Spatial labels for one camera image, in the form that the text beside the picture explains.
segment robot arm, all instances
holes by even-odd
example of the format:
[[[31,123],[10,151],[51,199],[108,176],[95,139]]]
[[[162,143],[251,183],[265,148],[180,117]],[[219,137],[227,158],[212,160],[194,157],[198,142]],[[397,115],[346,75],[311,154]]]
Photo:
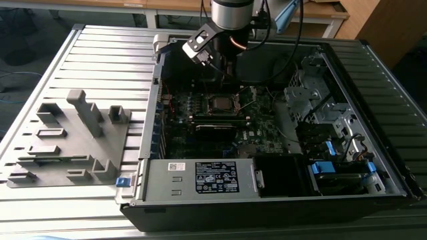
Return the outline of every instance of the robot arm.
[[[291,0],[277,18],[278,32],[289,27],[302,0]],[[196,64],[212,65],[215,56],[220,69],[232,74],[237,55],[258,49],[267,41],[271,30],[271,16],[267,0],[262,0],[258,16],[253,16],[254,0],[212,0],[211,19],[183,45],[183,50]],[[247,47],[251,30],[267,29],[265,40],[255,47]]]

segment aluminum extrusion table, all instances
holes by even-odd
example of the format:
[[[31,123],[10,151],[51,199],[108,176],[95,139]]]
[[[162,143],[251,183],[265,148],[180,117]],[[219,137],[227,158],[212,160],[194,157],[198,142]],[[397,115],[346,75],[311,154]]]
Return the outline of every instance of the aluminum extrusion table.
[[[0,143],[0,239],[40,235],[68,239],[200,239],[295,234],[313,234],[329,239],[333,236],[338,239],[370,239],[381,236],[385,239],[403,234],[402,229],[413,229],[413,234],[426,235],[427,231],[422,229],[427,227],[426,202],[402,210],[381,212],[346,224],[283,229],[144,233],[138,231],[120,213],[114,185],[7,187],[6,180],[16,159],[3,158],[6,149],[19,147],[22,141],[26,141],[28,136],[23,133],[34,130],[32,121],[38,120],[35,111],[40,103],[68,106],[66,97],[70,89],[84,89],[87,98],[100,109],[122,105],[132,111],[120,172],[131,173],[136,170],[155,65],[152,42],[155,35],[160,33],[190,36],[192,31],[91,25],[76,25],[72,29]],[[426,115],[369,45],[354,40],[317,41],[331,44],[379,122],[402,124],[397,129],[389,127],[387,134],[395,136],[393,143],[402,146],[402,158],[406,159],[422,188],[427,188],[423,161],[427,146],[422,144],[409,150],[411,143],[406,143],[405,137],[405,133],[418,131],[418,125],[426,123]],[[123,195],[126,201],[131,194]]]

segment warning label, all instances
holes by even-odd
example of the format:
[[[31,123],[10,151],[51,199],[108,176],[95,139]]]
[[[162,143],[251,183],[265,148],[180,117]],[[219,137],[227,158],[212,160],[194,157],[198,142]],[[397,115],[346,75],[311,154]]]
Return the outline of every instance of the warning label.
[[[239,193],[237,162],[196,162],[195,191],[199,194]]]

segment floor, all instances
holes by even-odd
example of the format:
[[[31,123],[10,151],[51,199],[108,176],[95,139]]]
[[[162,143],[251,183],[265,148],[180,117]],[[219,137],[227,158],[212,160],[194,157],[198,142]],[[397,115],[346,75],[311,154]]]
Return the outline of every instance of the floor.
[[[27,36],[31,49],[36,52],[36,59],[22,66],[10,66],[0,58],[0,71],[8,72],[38,72],[44,73],[55,57],[58,50],[67,38],[74,24],[106,25],[135,27],[132,14],[60,11],[60,19],[54,19],[48,10],[34,11],[31,17],[36,32]],[[146,27],[144,17],[140,18],[142,27]],[[167,29],[196,30],[200,26],[198,17],[174,17],[174,23],[168,23],[166,16],[159,17],[159,25]],[[411,93],[419,105],[427,109],[426,87],[427,87],[427,37],[425,37],[417,48],[403,57],[394,69],[397,77]],[[0,93],[0,100],[10,102],[24,102],[39,82],[35,75],[10,75],[0,78],[0,84],[7,87],[7,91]],[[23,103],[0,102],[0,139],[8,130]]]
[[[36,26],[36,32],[26,38],[31,49],[36,52],[36,59],[26,65],[10,66],[0,58],[0,75],[3,75],[2,70],[8,72],[26,71],[43,74],[75,24],[120,27],[136,26],[132,14],[127,13],[60,11],[60,19],[54,19],[48,10],[34,9],[32,12],[34,16],[31,19]],[[146,18],[142,17],[140,20],[142,27],[147,27]],[[166,29],[196,30],[200,26],[198,17],[174,16],[172,21],[172,24],[168,23],[167,17],[160,16],[160,27]],[[38,82],[39,77],[36,75],[10,75],[2,77],[0,84],[6,87],[6,92],[0,93],[0,100],[24,102],[30,97]],[[0,140],[6,135],[6,131],[10,129],[23,106],[24,103],[4,103],[0,101]]]

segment blue latch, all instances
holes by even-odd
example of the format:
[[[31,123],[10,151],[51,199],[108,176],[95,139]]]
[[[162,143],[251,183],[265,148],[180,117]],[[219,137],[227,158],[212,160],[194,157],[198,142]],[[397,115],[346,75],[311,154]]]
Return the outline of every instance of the blue latch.
[[[331,161],[317,161],[311,165],[313,173],[314,174],[334,174],[335,167]]]
[[[367,163],[367,168],[369,168],[369,171],[370,171],[371,173],[377,172],[377,167],[375,167],[374,162],[369,162],[369,163]]]
[[[115,181],[115,186],[118,188],[130,188],[131,187],[131,178],[118,177],[118,179]]]
[[[329,148],[329,153],[331,154],[331,156],[335,156],[337,152],[335,152],[335,149],[334,149],[334,146],[333,146],[333,142],[331,141],[326,141],[326,145],[327,145],[327,148]]]

